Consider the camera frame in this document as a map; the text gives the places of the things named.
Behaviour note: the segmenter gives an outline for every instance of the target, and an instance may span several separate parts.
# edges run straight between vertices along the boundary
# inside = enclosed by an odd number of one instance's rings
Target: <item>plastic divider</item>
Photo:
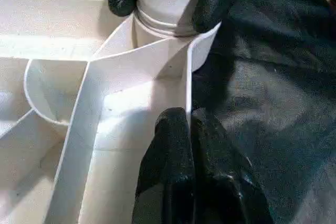
[[[167,38],[166,35],[148,29],[133,13],[110,35],[92,59],[121,54]],[[191,38],[177,39],[185,44],[191,41]]]
[[[176,38],[89,63],[44,223],[130,223],[157,117],[191,110],[188,76],[187,46]]]
[[[23,89],[28,60],[0,58],[0,136],[30,110]]]
[[[24,89],[36,113],[66,129],[86,65],[84,61],[30,60]]]
[[[1,223],[42,222],[62,146],[62,138],[33,110],[0,138]]]

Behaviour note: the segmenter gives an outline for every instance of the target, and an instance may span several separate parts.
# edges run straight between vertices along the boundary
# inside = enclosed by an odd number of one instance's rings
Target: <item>white tray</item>
[[[0,0],[0,223],[131,223],[140,161],[218,26],[156,34],[107,0]]]

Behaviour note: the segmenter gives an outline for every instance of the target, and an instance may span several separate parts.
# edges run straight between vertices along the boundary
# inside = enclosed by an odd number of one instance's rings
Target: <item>white pipe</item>
[[[139,19],[149,28],[166,35],[191,36],[196,32],[191,16],[197,0],[138,0]]]

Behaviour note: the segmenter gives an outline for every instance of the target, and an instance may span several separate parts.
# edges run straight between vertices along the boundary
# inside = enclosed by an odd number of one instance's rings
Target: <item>dark fabric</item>
[[[336,221],[335,28],[326,0],[238,0],[193,74],[275,223]]]

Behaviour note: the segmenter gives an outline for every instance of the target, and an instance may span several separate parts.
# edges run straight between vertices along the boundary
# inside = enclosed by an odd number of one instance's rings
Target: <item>plastic compartment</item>
[[[89,63],[45,223],[131,223],[141,158],[174,106],[191,110],[191,59],[178,39]]]
[[[24,88],[36,113],[66,129],[86,65],[85,61],[30,60]]]
[[[63,147],[25,98],[27,63],[0,58],[0,223],[43,221]]]
[[[27,62],[0,58],[0,136],[30,110],[23,90]]]
[[[1,0],[0,57],[89,59],[124,19],[107,0]]]
[[[0,223],[131,223],[155,121],[190,113],[219,25],[176,38],[107,0],[0,2]]]
[[[33,110],[0,138],[0,223],[42,223],[62,147]]]

